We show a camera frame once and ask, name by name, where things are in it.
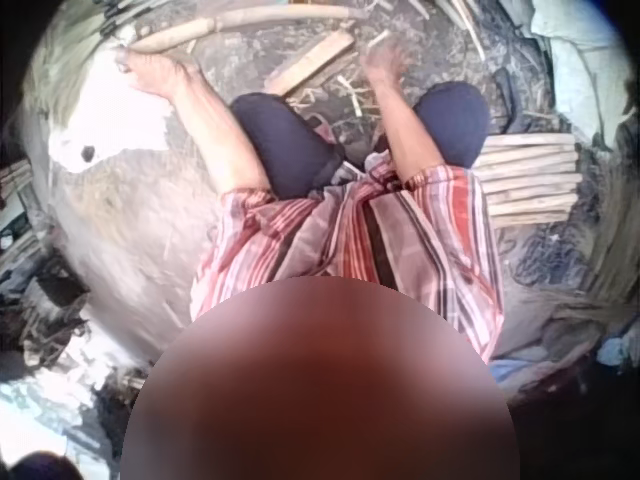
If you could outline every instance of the person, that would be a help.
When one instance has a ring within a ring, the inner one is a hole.
[[[282,99],[253,93],[229,108],[192,65],[124,49],[117,61],[132,86],[172,103],[220,195],[214,246],[192,288],[194,320],[267,282],[341,276],[421,302],[488,362],[503,299],[486,199],[470,171],[490,122],[475,87],[437,85],[411,108],[397,45],[366,52],[385,136],[366,175],[331,186],[339,148]]]

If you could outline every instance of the stack of bamboo strips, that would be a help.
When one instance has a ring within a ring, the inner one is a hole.
[[[497,228],[566,221],[578,201],[575,138],[564,133],[487,138],[473,171]]]
[[[0,170],[0,194],[7,200],[14,192],[31,182],[33,174],[28,160],[20,160]]]

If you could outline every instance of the red plaid shirt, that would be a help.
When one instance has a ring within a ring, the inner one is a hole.
[[[267,282],[357,278],[423,303],[487,362],[502,328],[502,280],[478,180],[438,166],[401,185],[388,154],[373,159],[363,179],[309,198],[223,195],[215,246],[193,285],[192,317]]]

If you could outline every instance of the knee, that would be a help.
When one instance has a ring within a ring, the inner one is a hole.
[[[443,93],[456,97],[472,98],[486,102],[478,87],[468,82],[444,82],[434,85],[427,93]]]
[[[263,106],[273,105],[274,102],[278,101],[278,97],[274,97],[268,93],[247,93],[236,97],[236,99],[231,102],[231,110],[234,112],[246,112],[255,110],[256,108],[262,108]]]

